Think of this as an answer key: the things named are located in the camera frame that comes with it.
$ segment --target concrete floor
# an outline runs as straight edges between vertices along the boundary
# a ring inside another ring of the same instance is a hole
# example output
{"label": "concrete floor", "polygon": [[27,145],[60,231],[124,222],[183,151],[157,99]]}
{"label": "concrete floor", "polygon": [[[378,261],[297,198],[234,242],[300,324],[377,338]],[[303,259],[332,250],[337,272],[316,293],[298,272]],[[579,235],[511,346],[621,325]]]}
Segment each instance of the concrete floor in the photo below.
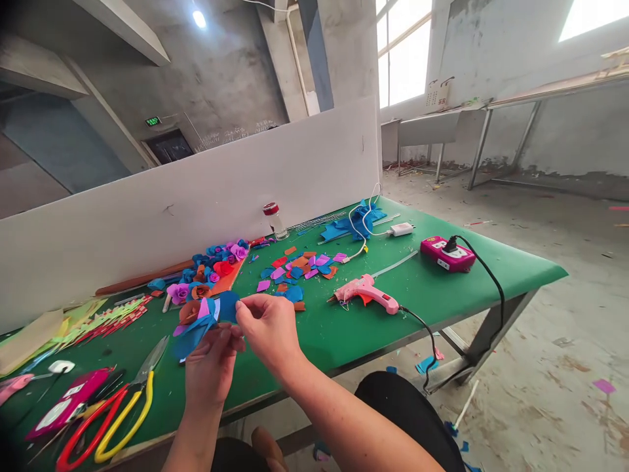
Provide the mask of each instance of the concrete floor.
{"label": "concrete floor", "polygon": [[[467,192],[467,177],[433,188],[432,176],[383,177],[384,195],[483,235],[554,260],[570,273],[542,288],[477,375],[476,396],[459,428],[464,460],[485,471],[629,471],[629,214],[584,197],[488,184]],[[454,326],[470,341],[482,317]],[[439,349],[453,351],[441,338]],[[417,381],[414,365],[430,355],[429,339],[381,357],[336,380],[354,391],[388,365]],[[592,382],[610,381],[606,395]],[[444,388],[430,401],[454,421],[470,386]],[[276,438],[309,424],[290,399],[248,416],[225,433],[248,440],[257,425]],[[287,459],[293,472],[336,471],[315,462],[312,447]]]}

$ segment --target exit sign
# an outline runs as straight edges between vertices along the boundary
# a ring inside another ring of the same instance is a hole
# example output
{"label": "exit sign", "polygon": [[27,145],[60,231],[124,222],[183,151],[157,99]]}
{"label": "exit sign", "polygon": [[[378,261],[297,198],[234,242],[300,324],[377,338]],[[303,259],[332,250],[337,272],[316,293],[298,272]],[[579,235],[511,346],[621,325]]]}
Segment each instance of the exit sign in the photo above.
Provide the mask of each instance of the exit sign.
{"label": "exit sign", "polygon": [[159,125],[161,121],[159,120],[159,117],[153,117],[148,120],[144,120],[144,123],[146,123],[146,125],[150,128],[152,126]]}

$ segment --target pink tool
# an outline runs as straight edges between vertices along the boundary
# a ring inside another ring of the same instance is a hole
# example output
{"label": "pink tool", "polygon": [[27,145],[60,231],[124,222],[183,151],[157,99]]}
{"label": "pink tool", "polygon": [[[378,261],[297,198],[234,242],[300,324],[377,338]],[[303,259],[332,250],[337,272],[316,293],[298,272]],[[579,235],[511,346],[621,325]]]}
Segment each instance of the pink tool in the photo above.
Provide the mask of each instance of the pink tool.
{"label": "pink tool", "polygon": [[387,309],[389,315],[395,315],[400,306],[393,297],[385,294],[373,286],[374,281],[371,275],[365,274],[359,279],[354,279],[351,282],[346,283],[341,288],[334,292],[334,295],[328,300],[332,302],[337,300],[339,302],[349,302],[352,297],[358,295],[362,298],[365,306],[372,300],[375,300]]}
{"label": "pink tool", "polygon": [[441,236],[433,236],[421,242],[419,251],[426,254],[448,272],[469,272],[476,261],[476,256],[468,248],[456,246],[451,252],[444,249],[448,243]]}
{"label": "pink tool", "polygon": [[18,390],[22,390],[33,380],[50,377],[51,375],[54,374],[43,374],[37,377],[35,377],[33,374],[26,374],[0,382],[0,405],[3,405],[4,402],[11,397],[11,395],[16,393]]}
{"label": "pink tool", "polygon": [[44,434],[59,431],[68,421],[74,418],[75,412],[82,407],[106,380],[112,369],[109,367],[94,370],[78,377],[61,399],[26,435],[32,441]]}

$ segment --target person's left hand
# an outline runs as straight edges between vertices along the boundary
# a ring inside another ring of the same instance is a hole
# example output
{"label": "person's left hand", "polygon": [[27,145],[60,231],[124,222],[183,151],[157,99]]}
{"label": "person's left hand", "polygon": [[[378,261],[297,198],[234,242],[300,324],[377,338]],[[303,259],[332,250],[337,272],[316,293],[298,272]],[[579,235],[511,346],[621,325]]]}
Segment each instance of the person's left hand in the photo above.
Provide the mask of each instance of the person's left hand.
{"label": "person's left hand", "polygon": [[244,352],[242,330],[230,323],[219,323],[209,330],[185,360],[186,409],[201,413],[223,407],[234,373],[236,352]]}

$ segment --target person's right hand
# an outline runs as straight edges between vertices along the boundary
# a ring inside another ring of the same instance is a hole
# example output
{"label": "person's right hand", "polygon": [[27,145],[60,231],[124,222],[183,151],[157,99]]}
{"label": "person's right hand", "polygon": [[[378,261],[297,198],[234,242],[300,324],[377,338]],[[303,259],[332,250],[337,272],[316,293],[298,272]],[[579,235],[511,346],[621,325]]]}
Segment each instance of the person's right hand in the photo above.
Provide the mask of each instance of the person's right hand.
{"label": "person's right hand", "polygon": [[297,339],[295,308],[284,297],[254,294],[236,303],[236,320],[252,351],[275,378],[305,360]]}

